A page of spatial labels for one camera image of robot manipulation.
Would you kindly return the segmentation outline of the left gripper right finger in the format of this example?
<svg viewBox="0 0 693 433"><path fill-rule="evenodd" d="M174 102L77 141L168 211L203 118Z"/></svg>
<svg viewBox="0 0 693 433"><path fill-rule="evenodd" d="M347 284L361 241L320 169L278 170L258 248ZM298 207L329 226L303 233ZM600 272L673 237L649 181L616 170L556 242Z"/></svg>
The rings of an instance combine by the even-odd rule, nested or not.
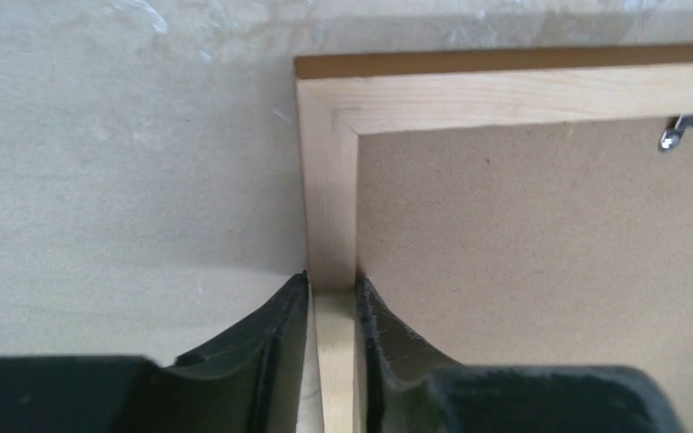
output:
<svg viewBox="0 0 693 433"><path fill-rule="evenodd" d="M670 400L621 365L467 365L356 284L367 432L681 432Z"/></svg>

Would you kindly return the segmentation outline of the brown backing board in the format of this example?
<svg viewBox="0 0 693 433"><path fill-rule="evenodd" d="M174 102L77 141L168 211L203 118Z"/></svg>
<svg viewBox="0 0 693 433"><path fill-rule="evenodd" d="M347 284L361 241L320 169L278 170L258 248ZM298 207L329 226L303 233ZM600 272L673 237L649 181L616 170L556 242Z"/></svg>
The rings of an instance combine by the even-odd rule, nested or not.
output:
<svg viewBox="0 0 693 433"><path fill-rule="evenodd" d="M693 127L662 119L367 136L358 262L466 364L625 364L693 431Z"/></svg>

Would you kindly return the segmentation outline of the wooden picture frame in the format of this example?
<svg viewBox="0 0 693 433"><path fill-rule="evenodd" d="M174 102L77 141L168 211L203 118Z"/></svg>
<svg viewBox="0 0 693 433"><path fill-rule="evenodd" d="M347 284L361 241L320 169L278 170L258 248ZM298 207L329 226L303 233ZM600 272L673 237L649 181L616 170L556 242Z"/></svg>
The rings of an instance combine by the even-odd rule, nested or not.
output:
<svg viewBox="0 0 693 433"><path fill-rule="evenodd" d="M294 61L324 429L357 432L356 201L364 135L693 114L693 44Z"/></svg>

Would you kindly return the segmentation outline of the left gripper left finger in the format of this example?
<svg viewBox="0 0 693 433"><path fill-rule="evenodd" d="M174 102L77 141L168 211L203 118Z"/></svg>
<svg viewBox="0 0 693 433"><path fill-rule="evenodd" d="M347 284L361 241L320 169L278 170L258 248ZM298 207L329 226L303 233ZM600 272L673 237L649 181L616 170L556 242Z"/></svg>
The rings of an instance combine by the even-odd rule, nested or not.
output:
<svg viewBox="0 0 693 433"><path fill-rule="evenodd" d="M298 273L161 366L133 355L0 357L0 432L292 432L308 327Z"/></svg>

